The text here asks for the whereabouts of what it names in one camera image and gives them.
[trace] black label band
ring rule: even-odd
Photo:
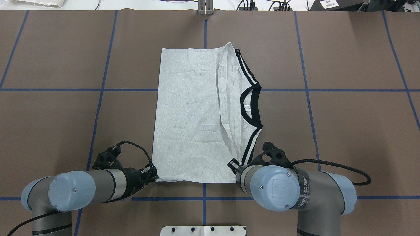
[[[299,181],[300,194],[297,203],[293,206],[296,210],[302,210],[308,205],[310,195],[310,184],[308,173],[299,167],[293,166],[294,171],[297,174],[297,180]]]

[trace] gray fabric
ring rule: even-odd
[[[251,82],[231,43],[214,49],[162,49],[153,140],[159,181],[235,182],[226,164],[232,158],[242,161],[257,129],[240,111],[241,94],[257,83]],[[250,117],[251,94],[244,101]]]

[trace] white label sticker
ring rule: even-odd
[[[324,0],[324,1],[320,1],[319,3],[321,3],[322,7],[324,9],[327,8],[333,8],[333,7],[338,7],[339,4],[337,3],[336,0]]]

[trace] light blue joint cap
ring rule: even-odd
[[[29,183],[28,185],[26,185],[26,187],[24,188],[24,190],[22,191],[22,194],[21,194],[21,203],[22,203],[23,207],[24,207],[26,210],[28,210],[28,211],[32,211],[32,210],[29,208],[29,205],[28,205],[28,197],[29,197],[29,194],[31,193],[31,190],[34,188],[34,186],[35,186],[35,185],[36,185],[39,181],[41,181],[41,180],[43,180],[43,179],[45,179],[45,178],[48,178],[48,177],[51,177],[51,176],[47,176],[47,177],[43,177],[43,178],[40,178],[40,179],[34,180],[34,181],[32,181],[31,183]]]
[[[292,208],[299,198],[299,182],[292,172],[268,165],[257,170],[251,179],[251,194],[262,207],[273,211]]]
[[[53,208],[67,212],[87,206],[95,192],[96,184],[92,176],[77,170],[58,175],[50,184],[48,199]]]
[[[323,172],[331,176],[340,188],[344,199],[344,211],[342,215],[350,214],[354,210],[354,205],[357,201],[356,189],[353,183],[345,176]]]

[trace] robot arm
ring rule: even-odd
[[[331,162],[290,163],[284,151],[269,142],[264,143],[262,149],[264,152],[248,165],[241,166],[236,159],[228,163],[236,174],[238,187],[268,210],[298,210],[298,236],[340,235],[340,215],[351,213],[357,200],[354,184],[369,184],[370,177],[360,170]],[[263,155],[271,160],[263,161]],[[341,175],[305,171],[294,166],[301,162],[346,168],[364,175],[367,181],[353,184]]]
[[[135,145],[145,152],[149,159],[145,169],[122,167],[117,156],[123,143]],[[126,141],[100,153],[92,168],[96,170],[48,176],[25,187],[22,205],[32,211],[34,217],[39,217],[33,221],[32,235],[70,236],[72,210],[127,198],[159,178],[147,152]]]

